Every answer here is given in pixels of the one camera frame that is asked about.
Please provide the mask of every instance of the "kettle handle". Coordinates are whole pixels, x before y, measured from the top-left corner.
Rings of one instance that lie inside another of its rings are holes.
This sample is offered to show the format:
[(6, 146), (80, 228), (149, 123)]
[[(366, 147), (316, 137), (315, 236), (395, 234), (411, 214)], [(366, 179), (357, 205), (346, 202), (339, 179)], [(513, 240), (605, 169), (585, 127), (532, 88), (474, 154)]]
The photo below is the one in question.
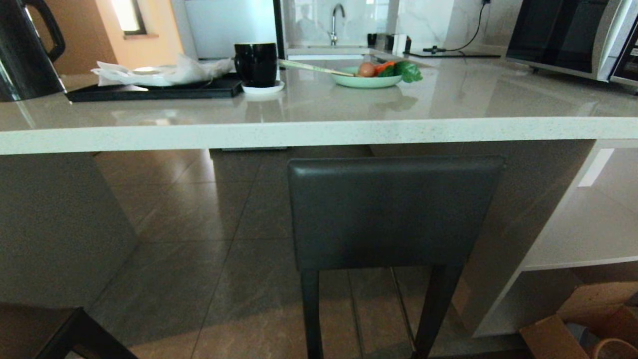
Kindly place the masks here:
[(60, 27), (58, 27), (56, 18), (53, 17), (53, 13), (51, 9), (48, 8), (47, 4), (44, 0), (24, 0), (25, 5), (33, 6), (38, 12), (44, 23), (47, 25), (47, 29), (51, 34), (51, 39), (53, 39), (53, 49), (49, 51), (48, 58), (51, 59), (51, 62), (57, 60), (62, 53), (66, 49), (66, 44), (64, 43), (64, 38), (62, 37), (62, 32), (60, 31)]

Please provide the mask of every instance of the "leafy green vegetable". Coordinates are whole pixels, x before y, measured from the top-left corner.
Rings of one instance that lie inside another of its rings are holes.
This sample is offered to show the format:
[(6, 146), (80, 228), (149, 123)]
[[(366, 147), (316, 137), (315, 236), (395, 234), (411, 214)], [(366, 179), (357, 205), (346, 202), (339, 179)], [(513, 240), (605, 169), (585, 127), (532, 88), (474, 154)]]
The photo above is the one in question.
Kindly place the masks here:
[(423, 79), (423, 76), (421, 76), (421, 71), (419, 70), (417, 65), (407, 61), (401, 61), (394, 64), (394, 76), (398, 75), (402, 76), (401, 79), (405, 82), (414, 82)]
[(386, 68), (383, 69), (383, 71), (381, 71), (377, 77), (390, 77), (390, 76), (396, 76), (394, 74), (394, 66), (390, 65)]

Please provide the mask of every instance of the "egg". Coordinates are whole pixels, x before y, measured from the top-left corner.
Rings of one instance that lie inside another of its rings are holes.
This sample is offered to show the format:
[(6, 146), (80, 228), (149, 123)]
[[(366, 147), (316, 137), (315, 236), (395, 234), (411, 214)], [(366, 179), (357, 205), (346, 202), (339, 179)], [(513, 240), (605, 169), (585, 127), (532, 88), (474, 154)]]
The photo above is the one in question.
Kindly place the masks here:
[(372, 63), (362, 63), (359, 66), (359, 72), (357, 72), (358, 76), (361, 77), (374, 77), (375, 76), (375, 66)]

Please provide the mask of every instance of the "sink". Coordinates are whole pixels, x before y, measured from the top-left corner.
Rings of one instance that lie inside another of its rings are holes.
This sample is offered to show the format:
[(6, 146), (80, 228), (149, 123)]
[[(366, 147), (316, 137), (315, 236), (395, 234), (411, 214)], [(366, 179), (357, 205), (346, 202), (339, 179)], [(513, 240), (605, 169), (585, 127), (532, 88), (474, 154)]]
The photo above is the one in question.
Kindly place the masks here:
[(307, 49), (367, 49), (367, 46), (355, 46), (355, 45), (308, 45)]
[(309, 45), (287, 50), (288, 58), (295, 60), (362, 59), (370, 54), (367, 46), (355, 45)]

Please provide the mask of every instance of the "chopsticks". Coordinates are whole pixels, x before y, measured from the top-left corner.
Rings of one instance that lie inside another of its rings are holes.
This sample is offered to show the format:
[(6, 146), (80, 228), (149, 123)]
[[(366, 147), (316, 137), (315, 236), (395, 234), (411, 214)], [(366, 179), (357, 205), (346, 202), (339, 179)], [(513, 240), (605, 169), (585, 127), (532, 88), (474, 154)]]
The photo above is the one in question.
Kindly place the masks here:
[(280, 59), (279, 60), (279, 65), (284, 66), (284, 67), (294, 67), (294, 68), (301, 68), (303, 70), (310, 70), (310, 71), (317, 71), (317, 72), (327, 72), (327, 73), (333, 73), (335, 75), (355, 77), (354, 73), (341, 72), (341, 71), (337, 71), (337, 70), (332, 70), (330, 68), (323, 68), (323, 67), (319, 67), (319, 66), (308, 65), (308, 64), (304, 64), (304, 63), (298, 63), (298, 62), (295, 62), (295, 61), (290, 61), (290, 60), (281, 60)]

